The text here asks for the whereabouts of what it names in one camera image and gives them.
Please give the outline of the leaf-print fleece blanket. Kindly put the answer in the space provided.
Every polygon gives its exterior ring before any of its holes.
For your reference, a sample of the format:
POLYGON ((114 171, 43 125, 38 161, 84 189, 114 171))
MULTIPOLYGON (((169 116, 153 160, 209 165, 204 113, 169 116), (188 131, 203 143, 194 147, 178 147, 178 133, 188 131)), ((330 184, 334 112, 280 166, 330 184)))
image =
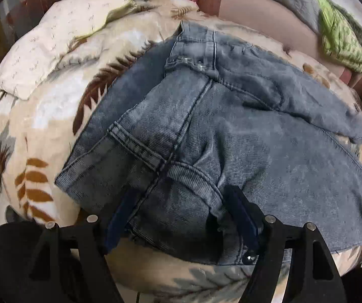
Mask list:
MULTIPOLYGON (((362 111, 356 93, 313 58, 285 53, 280 42, 243 25, 204 14, 189 0, 135 0, 135 11, 81 39, 27 100, 0 100, 0 192, 18 215, 43 225, 72 226, 90 213, 55 183, 76 140, 114 80, 152 47, 195 23, 238 38, 302 70, 362 111)), ((340 274, 362 261, 362 245, 332 252, 340 274)), ((121 234, 107 256, 120 284, 156 302, 237 302, 253 267, 185 261, 121 234)))

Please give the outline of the green patterned folded cloth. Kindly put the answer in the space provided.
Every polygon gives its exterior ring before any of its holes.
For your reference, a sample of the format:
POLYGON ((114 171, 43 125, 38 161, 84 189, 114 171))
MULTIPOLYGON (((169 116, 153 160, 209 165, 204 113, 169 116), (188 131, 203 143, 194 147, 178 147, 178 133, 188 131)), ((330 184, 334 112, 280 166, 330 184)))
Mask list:
POLYGON ((332 0, 317 1, 324 53, 354 72, 362 73, 361 25, 332 0))

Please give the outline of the blue-grey denim pants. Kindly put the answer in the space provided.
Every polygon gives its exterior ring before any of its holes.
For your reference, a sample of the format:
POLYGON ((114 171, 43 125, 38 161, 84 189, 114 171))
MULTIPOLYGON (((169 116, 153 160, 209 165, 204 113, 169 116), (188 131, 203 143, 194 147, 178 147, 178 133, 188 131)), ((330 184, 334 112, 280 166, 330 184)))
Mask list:
POLYGON ((114 80, 56 185, 99 213, 137 191, 125 234, 179 259, 239 265, 224 206, 238 187, 263 213, 313 222, 328 248, 362 245, 362 111, 302 70, 195 23, 114 80))

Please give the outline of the cream patterned pillow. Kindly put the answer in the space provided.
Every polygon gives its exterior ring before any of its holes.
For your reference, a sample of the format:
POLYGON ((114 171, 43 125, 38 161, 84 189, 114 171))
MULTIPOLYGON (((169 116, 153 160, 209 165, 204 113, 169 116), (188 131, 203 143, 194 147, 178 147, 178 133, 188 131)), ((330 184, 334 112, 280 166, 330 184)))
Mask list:
POLYGON ((0 63, 0 100, 27 100, 61 59, 105 25, 132 13, 135 0, 62 0, 18 39, 0 63))

